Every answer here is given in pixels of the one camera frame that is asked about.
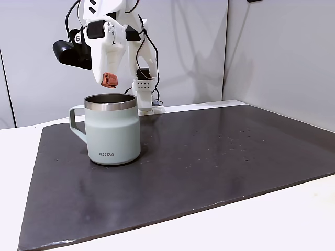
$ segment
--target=black board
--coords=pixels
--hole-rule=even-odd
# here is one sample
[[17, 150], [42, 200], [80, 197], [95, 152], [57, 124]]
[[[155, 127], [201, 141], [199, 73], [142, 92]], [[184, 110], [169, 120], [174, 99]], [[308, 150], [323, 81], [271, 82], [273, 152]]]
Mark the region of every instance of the black board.
[[68, 124], [43, 129], [19, 250], [89, 241], [335, 172], [334, 133], [252, 106], [140, 123], [140, 157], [110, 168], [88, 159]]

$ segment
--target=stainless steel rim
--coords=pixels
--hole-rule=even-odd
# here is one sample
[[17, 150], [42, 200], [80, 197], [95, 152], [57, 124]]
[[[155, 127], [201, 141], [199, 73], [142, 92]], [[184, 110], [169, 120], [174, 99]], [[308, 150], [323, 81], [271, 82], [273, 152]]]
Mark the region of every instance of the stainless steel rim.
[[86, 97], [85, 108], [94, 111], [118, 111], [133, 108], [137, 97], [131, 94], [108, 93]]

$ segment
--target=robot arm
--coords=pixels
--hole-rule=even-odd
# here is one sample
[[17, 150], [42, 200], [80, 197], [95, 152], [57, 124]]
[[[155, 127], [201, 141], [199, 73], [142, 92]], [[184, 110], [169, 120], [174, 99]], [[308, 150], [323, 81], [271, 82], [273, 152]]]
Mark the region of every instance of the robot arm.
[[[69, 50], [76, 49], [79, 61], [82, 58], [91, 59], [91, 67], [98, 84], [115, 88], [118, 85], [117, 70], [128, 42], [128, 63], [130, 72], [135, 78], [132, 90], [138, 97], [139, 110], [150, 111], [152, 92], [157, 84], [158, 68], [157, 59], [150, 50], [152, 42], [148, 37], [147, 21], [141, 19], [135, 11], [139, 0], [84, 0], [83, 2], [85, 25], [81, 31], [77, 30], [72, 41], [74, 48]], [[78, 63], [75, 65], [62, 62], [55, 50], [56, 43], [54, 51], [61, 63], [86, 68]], [[81, 55], [86, 46], [90, 48], [88, 53], [90, 55]], [[144, 58], [149, 68], [140, 67], [138, 63], [140, 56]]]

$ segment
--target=mug handle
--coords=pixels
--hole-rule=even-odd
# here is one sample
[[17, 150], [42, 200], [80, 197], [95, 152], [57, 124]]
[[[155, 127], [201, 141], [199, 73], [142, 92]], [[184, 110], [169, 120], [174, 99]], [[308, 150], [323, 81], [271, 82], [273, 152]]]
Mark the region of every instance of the mug handle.
[[74, 132], [75, 135], [77, 135], [82, 141], [84, 141], [87, 144], [87, 139], [85, 133], [83, 133], [81, 130], [79, 130], [76, 122], [75, 122], [75, 113], [74, 111], [76, 109], [84, 109], [84, 106], [74, 106], [69, 110], [69, 121], [70, 121], [70, 129]]

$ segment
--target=light gray mug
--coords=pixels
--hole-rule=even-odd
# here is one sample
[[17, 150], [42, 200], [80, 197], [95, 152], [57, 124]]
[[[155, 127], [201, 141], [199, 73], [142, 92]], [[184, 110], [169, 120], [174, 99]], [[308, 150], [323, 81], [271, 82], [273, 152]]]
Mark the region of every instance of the light gray mug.
[[[86, 134], [78, 129], [75, 110], [85, 109]], [[89, 158], [102, 165], [120, 165], [141, 152], [137, 98], [129, 94], [99, 94], [69, 110], [71, 130], [87, 144]]]

